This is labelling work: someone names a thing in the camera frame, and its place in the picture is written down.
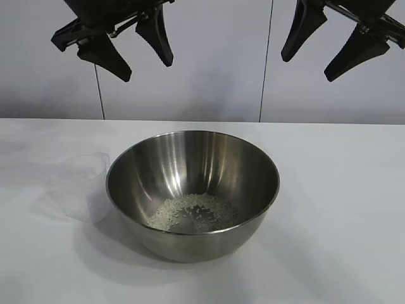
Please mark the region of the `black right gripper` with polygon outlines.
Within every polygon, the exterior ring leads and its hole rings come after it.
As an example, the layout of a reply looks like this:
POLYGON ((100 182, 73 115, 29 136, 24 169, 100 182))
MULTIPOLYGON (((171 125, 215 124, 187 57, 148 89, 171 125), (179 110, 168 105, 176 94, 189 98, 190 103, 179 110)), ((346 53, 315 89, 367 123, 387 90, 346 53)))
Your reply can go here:
POLYGON ((324 7, 355 21, 355 28, 345 45, 328 64, 324 74, 333 82, 350 69, 378 56, 390 46, 386 40, 404 47, 404 25, 387 14, 395 1, 297 1, 294 18, 281 51, 283 61, 290 61, 304 42, 326 21, 324 7))

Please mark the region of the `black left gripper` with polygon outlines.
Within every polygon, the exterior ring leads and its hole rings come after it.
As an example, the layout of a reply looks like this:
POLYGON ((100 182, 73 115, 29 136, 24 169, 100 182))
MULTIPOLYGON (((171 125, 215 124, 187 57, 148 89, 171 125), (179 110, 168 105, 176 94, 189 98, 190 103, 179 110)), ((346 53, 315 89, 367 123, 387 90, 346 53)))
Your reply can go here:
POLYGON ((132 70, 108 36, 115 38, 137 23, 135 31, 153 48, 166 67, 172 66, 173 53, 162 9, 165 1, 78 0, 65 3, 77 18, 52 36, 51 42, 60 51, 90 37, 78 45, 77 56, 128 82, 132 70))

